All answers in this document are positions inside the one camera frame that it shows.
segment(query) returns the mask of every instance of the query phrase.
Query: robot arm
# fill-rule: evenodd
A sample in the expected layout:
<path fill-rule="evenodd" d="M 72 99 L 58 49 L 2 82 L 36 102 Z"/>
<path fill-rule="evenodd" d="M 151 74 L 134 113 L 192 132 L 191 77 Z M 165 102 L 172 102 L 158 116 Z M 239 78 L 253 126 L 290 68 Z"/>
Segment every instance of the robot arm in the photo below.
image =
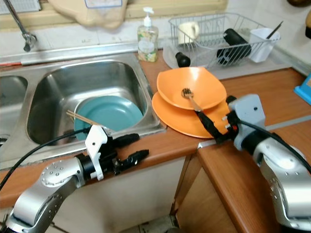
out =
<path fill-rule="evenodd" d="M 101 180 L 108 172 L 118 175 L 144 159 L 148 150 L 137 151 L 124 161 L 117 158 L 115 148 L 138 139 L 138 134 L 129 134 L 113 140 L 100 126 L 92 126 L 86 139 L 88 156 L 80 154 L 47 166 L 33 186 L 18 198 L 0 232 L 45 232 L 63 201 L 86 181 L 95 177 Z"/>
<path fill-rule="evenodd" d="M 264 128 L 265 115 L 258 95 L 244 96 L 228 106 L 230 126 L 238 118 Z M 311 175 L 300 161 L 273 138 L 239 123 L 234 146 L 247 150 L 260 167 L 269 183 L 276 218 L 283 231 L 311 232 Z"/>

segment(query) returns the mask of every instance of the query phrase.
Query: tiled wall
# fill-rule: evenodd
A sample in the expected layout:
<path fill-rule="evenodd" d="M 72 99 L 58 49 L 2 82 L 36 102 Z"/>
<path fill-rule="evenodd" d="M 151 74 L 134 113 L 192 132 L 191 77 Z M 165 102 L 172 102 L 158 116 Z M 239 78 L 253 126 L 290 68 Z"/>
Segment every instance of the tiled wall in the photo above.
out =
<path fill-rule="evenodd" d="M 286 0 L 229 0 L 227 11 L 242 14 L 268 27 L 275 27 L 284 20 L 280 28 L 282 39 L 280 45 L 293 56 L 311 64 L 311 40 L 304 36 L 305 18 L 311 7 L 295 8 Z M 156 18 L 154 25 L 159 27 L 161 38 L 169 37 L 170 17 Z M 116 30 L 102 28 L 85 28 L 80 25 L 57 26 L 35 30 L 38 43 L 35 50 L 52 50 L 89 45 L 136 41 L 137 27 L 142 20 L 124 22 Z M 0 33 L 0 55 L 23 53 L 23 38 L 20 32 Z"/>
<path fill-rule="evenodd" d="M 253 19 L 271 28 L 283 20 L 279 45 L 311 65 L 311 39 L 305 36 L 305 21 L 310 10 L 311 6 L 293 7 L 286 0 L 259 0 Z"/>

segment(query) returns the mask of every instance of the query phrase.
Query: stainless steel sink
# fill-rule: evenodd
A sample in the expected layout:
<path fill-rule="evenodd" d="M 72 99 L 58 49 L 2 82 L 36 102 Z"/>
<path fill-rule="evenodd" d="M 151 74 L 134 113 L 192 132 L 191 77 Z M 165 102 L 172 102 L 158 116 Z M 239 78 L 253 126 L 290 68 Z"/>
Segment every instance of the stainless steel sink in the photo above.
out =
<path fill-rule="evenodd" d="M 143 114 L 139 123 L 113 133 L 113 137 L 127 133 L 143 136 L 165 130 L 153 112 L 149 83 L 133 54 L 24 67 L 1 75 L 23 77 L 20 80 L 24 80 L 26 86 L 28 83 L 28 87 L 24 85 L 26 97 L 23 104 L 23 99 L 19 102 L 20 114 L 16 127 L 0 147 L 0 169 L 12 166 L 38 144 L 72 131 L 73 122 L 66 115 L 66 110 L 74 111 L 81 102 L 94 97 L 113 95 L 127 98 Z M 44 147 L 25 163 L 84 149 L 84 141 L 73 137 Z"/>
<path fill-rule="evenodd" d="M 0 77 L 0 146 L 12 134 L 27 89 L 27 81 L 18 76 Z"/>

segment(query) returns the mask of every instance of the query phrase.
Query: teal plate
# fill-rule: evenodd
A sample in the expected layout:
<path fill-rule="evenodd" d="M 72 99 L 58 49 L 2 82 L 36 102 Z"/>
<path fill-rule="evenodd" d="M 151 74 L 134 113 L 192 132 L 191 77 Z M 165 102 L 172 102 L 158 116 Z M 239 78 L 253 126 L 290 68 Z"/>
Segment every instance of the teal plate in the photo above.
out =
<path fill-rule="evenodd" d="M 114 131 L 127 129 L 142 119 L 141 111 L 133 102 L 118 96 L 102 96 L 86 101 L 77 110 L 77 114 L 96 121 Z M 80 130 L 89 126 L 89 124 L 79 119 L 74 120 L 74 130 Z M 77 139 L 85 140 L 86 134 L 77 134 Z"/>

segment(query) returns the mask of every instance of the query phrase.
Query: floor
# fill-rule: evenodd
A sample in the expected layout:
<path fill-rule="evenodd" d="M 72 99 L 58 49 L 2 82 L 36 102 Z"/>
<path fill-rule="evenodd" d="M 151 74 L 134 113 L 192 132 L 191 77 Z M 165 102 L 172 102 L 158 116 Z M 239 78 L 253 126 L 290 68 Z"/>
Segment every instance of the floor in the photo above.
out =
<path fill-rule="evenodd" d="M 120 233 L 165 233 L 168 229 L 178 226 L 175 216 L 163 216 L 132 227 Z"/>

